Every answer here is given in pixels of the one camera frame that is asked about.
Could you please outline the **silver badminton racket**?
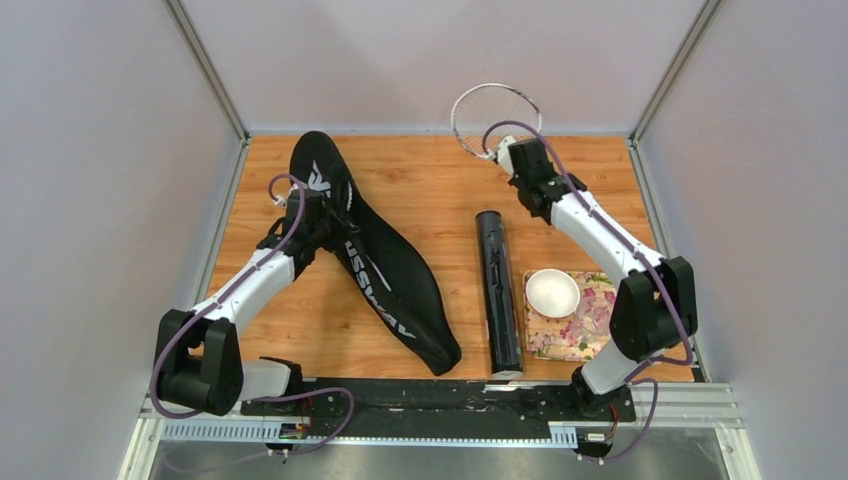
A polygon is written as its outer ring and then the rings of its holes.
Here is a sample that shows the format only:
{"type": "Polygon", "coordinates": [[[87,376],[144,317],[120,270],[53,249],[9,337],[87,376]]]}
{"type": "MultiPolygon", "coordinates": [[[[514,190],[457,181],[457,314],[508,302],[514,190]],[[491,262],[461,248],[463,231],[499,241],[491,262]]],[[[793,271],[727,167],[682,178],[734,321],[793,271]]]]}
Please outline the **silver badminton racket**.
{"type": "Polygon", "coordinates": [[[483,83],[462,93],[450,112],[450,124],[460,146],[471,155],[491,160],[507,136],[523,139],[542,129],[535,102],[517,88],[483,83]]]}

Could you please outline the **black Crossway racket bag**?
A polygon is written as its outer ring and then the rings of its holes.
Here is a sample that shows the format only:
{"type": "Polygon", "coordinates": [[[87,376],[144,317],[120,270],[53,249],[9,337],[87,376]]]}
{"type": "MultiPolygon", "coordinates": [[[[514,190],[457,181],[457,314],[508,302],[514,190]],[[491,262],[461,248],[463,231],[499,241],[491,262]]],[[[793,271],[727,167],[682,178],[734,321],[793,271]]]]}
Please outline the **black Crossway racket bag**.
{"type": "Polygon", "coordinates": [[[289,172],[324,196],[356,231],[331,249],[390,332],[436,376],[451,371],[462,350],[451,331],[427,262],[362,197],[341,152],[324,132],[296,142],[289,172]]]}

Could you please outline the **black shuttlecock tube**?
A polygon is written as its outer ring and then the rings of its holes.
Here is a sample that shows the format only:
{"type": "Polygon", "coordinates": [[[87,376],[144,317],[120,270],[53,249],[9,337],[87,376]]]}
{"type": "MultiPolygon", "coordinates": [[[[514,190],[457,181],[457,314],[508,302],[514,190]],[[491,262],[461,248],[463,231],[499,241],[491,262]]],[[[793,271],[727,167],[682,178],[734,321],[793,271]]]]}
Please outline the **black shuttlecock tube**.
{"type": "Polygon", "coordinates": [[[482,211],[475,216],[475,226],[491,378],[515,380],[524,369],[503,217],[494,210],[482,211]]]}

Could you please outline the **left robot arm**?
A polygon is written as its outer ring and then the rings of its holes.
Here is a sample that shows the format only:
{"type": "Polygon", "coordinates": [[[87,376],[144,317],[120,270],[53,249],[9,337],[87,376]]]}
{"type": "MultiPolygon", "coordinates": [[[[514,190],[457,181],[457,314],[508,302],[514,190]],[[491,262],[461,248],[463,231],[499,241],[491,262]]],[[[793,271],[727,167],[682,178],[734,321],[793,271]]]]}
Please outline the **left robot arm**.
{"type": "Polygon", "coordinates": [[[323,196],[309,191],[305,199],[293,197],[233,278],[190,310],[171,309],[161,318],[149,387],[155,409],[172,419],[222,416],[241,401],[267,400],[280,414],[299,411],[306,390],[292,379],[294,363],[271,357],[244,362],[239,337],[318,250],[355,229],[323,196]]]}

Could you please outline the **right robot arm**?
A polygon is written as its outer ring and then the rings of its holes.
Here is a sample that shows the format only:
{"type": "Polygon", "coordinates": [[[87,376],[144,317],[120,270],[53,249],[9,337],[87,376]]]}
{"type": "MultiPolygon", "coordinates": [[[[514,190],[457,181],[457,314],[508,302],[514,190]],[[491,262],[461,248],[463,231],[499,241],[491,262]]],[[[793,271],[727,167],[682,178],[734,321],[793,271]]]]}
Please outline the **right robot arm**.
{"type": "Polygon", "coordinates": [[[681,344],[682,362],[692,361],[690,338],[698,330],[694,270],[684,257],[667,258],[639,242],[581,180],[557,172],[552,158],[540,139],[506,138],[497,153],[520,203],[569,236],[616,287],[611,338],[572,378],[572,409],[593,419],[609,407],[610,392],[648,364],[668,362],[665,351],[681,344]]]}

